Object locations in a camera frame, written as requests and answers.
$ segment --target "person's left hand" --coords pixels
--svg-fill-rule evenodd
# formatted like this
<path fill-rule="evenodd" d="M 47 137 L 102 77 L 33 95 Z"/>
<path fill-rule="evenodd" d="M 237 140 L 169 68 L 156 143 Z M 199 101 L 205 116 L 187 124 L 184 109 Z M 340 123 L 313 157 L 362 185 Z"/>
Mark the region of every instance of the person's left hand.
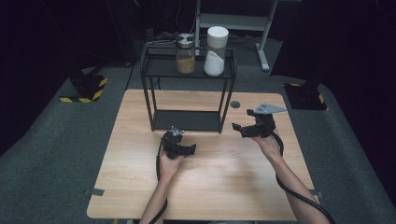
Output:
<path fill-rule="evenodd" d="M 172 177 L 175 175 L 175 173 L 178 170 L 179 165 L 181 164 L 181 161 L 183 160 L 184 157 L 178 156 L 174 160 L 171 160 L 168 158 L 166 155 L 166 151 L 163 150 L 163 147 L 161 147 L 160 151 L 160 175 L 161 179 L 165 180 L 171 180 Z"/>

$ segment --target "white container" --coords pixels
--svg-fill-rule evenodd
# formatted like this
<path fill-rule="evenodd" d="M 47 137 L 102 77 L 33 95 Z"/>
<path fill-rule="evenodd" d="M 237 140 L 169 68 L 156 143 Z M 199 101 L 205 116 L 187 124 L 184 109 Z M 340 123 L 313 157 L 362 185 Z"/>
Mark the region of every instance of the white container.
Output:
<path fill-rule="evenodd" d="M 209 76 L 218 77 L 224 71 L 228 33 L 228 30 L 221 26 L 212 26 L 207 30 L 207 54 L 204 71 Z"/>

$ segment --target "wooden table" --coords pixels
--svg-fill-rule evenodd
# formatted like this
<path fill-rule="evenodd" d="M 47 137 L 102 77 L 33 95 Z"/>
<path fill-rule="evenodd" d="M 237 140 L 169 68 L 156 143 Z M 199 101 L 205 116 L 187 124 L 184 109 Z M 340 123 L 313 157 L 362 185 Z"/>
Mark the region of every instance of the wooden table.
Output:
<path fill-rule="evenodd" d="M 213 109 L 220 92 L 156 91 L 159 108 Z M 186 132 L 182 146 L 197 144 L 195 155 L 184 159 L 174 177 L 165 219 L 295 220 L 275 172 L 251 139 L 244 139 L 231 123 L 254 124 L 246 114 L 260 103 L 283 106 L 274 93 L 234 92 L 222 133 Z M 303 183 L 313 189 L 288 112 L 274 114 L 285 144 L 284 158 Z M 165 131 L 152 132 L 141 90 L 125 92 L 87 214 L 92 218 L 141 218 L 157 183 L 155 158 Z"/>

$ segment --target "hazard tape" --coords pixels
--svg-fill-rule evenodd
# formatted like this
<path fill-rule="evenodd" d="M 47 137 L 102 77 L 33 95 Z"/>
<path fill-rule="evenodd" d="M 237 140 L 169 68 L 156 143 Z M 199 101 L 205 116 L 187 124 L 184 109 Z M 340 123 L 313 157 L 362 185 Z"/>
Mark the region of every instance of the hazard tape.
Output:
<path fill-rule="evenodd" d="M 295 83 L 290 83 L 289 85 L 294 86 L 294 87 L 301 87 L 302 86 L 301 84 L 295 84 Z M 323 97 L 322 94 L 319 93 L 318 98 L 319 98 L 321 104 L 325 104 L 324 97 Z"/>
<path fill-rule="evenodd" d="M 91 103 L 91 102 L 95 102 L 102 95 L 103 88 L 105 87 L 106 83 L 107 83 L 107 77 L 104 77 L 102 79 L 102 81 L 99 83 L 98 88 L 92 98 L 77 97 L 77 96 L 71 96 L 71 97 L 60 96 L 59 100 L 63 103 Z"/>

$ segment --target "silver bracket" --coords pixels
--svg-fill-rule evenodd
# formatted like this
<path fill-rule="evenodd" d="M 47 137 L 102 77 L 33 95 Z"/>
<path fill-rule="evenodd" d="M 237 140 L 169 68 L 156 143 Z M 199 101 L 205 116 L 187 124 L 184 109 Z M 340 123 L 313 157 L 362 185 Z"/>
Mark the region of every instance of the silver bracket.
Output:
<path fill-rule="evenodd" d="M 278 112 L 286 111 L 285 108 L 277 105 L 268 105 L 266 103 L 261 103 L 256 109 L 254 109 L 255 114 L 274 114 Z"/>
<path fill-rule="evenodd" d="M 172 126 L 171 132 L 172 132 L 173 136 L 179 136 L 184 133 L 184 130 L 179 130 L 179 129 L 175 128 L 174 126 Z"/>

